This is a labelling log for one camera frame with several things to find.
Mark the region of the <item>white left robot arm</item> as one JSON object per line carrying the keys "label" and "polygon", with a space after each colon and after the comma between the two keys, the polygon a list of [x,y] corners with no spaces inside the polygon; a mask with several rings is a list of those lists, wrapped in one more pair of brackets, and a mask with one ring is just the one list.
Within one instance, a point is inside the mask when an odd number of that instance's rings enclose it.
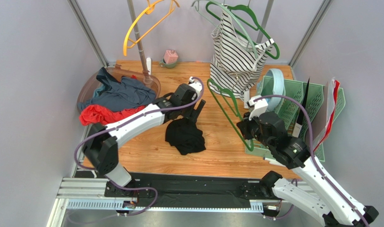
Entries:
{"label": "white left robot arm", "polygon": [[195,109],[203,93],[203,83],[191,79],[189,83],[179,85],[174,93],[156,99],[142,111],[124,120],[105,126],[96,123],[81,143],[81,151],[98,173],[118,186],[127,186],[132,177],[119,162],[118,149],[135,136],[179,117],[195,120],[205,104],[201,101]]}

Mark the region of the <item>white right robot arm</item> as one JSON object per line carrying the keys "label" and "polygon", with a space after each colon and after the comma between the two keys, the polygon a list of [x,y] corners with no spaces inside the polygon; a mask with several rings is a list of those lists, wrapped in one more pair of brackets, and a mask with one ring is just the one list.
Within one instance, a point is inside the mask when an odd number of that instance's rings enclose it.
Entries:
{"label": "white right robot arm", "polygon": [[267,198],[287,200],[324,227],[365,227],[378,217],[373,206],[365,206],[347,193],[323,168],[300,138],[287,134],[284,121],[274,112],[251,117],[244,113],[237,127],[245,139],[256,139],[267,146],[277,161],[299,175],[316,196],[298,188],[275,171],[259,181]]}

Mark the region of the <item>black tank top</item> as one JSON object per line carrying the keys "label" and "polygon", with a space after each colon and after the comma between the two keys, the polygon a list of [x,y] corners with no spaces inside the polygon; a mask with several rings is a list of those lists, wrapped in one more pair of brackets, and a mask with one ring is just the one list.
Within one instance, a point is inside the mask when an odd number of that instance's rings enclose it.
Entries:
{"label": "black tank top", "polygon": [[203,132],[197,128],[195,122],[187,118],[177,119],[168,124],[165,141],[183,156],[206,150]]}

